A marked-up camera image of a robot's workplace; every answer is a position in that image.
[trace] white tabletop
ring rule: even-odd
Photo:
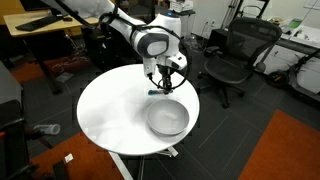
[[[183,79],[178,73],[171,78],[174,86]],[[157,72],[154,81],[160,79]],[[79,99],[77,116],[81,129],[98,146],[123,155],[153,154],[177,144],[197,121],[198,95],[188,81],[169,95],[148,95],[149,90],[155,89],[140,64],[102,74],[86,87]],[[147,109],[162,99],[180,102],[188,110],[190,121],[182,133],[165,136],[150,129]]]

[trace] robotic arm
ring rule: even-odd
[[[99,18],[100,25],[107,22],[111,27],[122,33],[128,43],[143,58],[144,74],[152,81],[156,66],[162,74],[162,88],[165,94],[182,85],[186,78],[176,87],[172,87],[170,76],[175,70],[182,70],[188,64],[186,56],[179,52],[181,21],[174,14],[159,14],[157,18],[146,25],[118,9],[109,0],[41,0],[46,4],[67,11],[80,23],[88,24],[84,18]]]

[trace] metal bowl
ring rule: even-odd
[[[164,135],[179,134],[189,123],[188,110],[181,103],[170,99],[151,104],[147,113],[151,129]]]

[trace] black office chair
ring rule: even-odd
[[[225,97],[224,108],[230,105],[226,88],[235,89],[239,91],[240,97],[244,96],[245,91],[235,85],[252,76],[257,57],[274,45],[281,33],[281,29],[270,22],[247,17],[237,18],[230,23],[224,52],[218,51],[218,47],[207,49],[210,56],[204,65],[207,72],[200,72],[198,77],[206,77],[217,83]]]

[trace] chair backrest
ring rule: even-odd
[[[281,37],[281,29],[264,20],[237,18],[229,26],[225,53],[241,61],[248,62],[252,68],[257,57],[274,45]]]

